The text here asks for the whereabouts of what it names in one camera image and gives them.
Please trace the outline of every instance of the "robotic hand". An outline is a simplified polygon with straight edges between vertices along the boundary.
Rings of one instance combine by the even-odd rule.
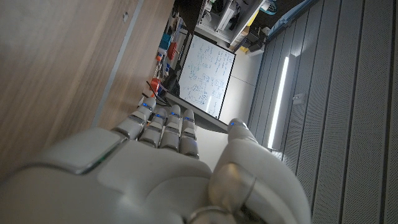
[[[0,223],[310,223],[300,182],[241,120],[211,172],[180,112],[148,98],[111,131],[52,146],[0,183]]]

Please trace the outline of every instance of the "wooden surface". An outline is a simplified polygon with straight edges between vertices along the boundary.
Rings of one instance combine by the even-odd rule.
[[[0,179],[91,126],[137,3],[0,2]],[[172,4],[144,0],[100,126],[114,126],[136,106]]]

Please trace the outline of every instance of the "teal object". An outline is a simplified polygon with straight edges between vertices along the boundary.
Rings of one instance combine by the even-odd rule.
[[[163,34],[162,40],[160,41],[160,44],[159,44],[159,47],[167,50],[167,49],[169,49],[171,42],[172,42],[172,36],[170,36],[168,34]]]
[[[275,2],[271,2],[271,4],[269,5],[267,10],[263,9],[262,7],[260,7],[260,10],[265,12],[268,15],[275,15],[276,12],[278,11],[278,8],[276,7]]]

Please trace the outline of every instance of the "red object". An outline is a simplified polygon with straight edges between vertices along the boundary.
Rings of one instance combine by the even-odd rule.
[[[156,95],[157,95],[157,90],[159,89],[159,83],[160,83],[160,79],[158,79],[158,78],[153,78],[150,81],[150,86],[154,89]]]
[[[173,60],[176,49],[177,49],[177,43],[176,42],[172,42],[170,44],[170,47],[169,47],[168,51],[167,51],[167,57],[170,60]]]

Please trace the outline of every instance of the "whiteboard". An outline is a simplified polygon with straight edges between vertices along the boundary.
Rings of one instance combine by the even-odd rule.
[[[179,80],[180,98],[219,118],[234,60],[235,54],[194,35]]]

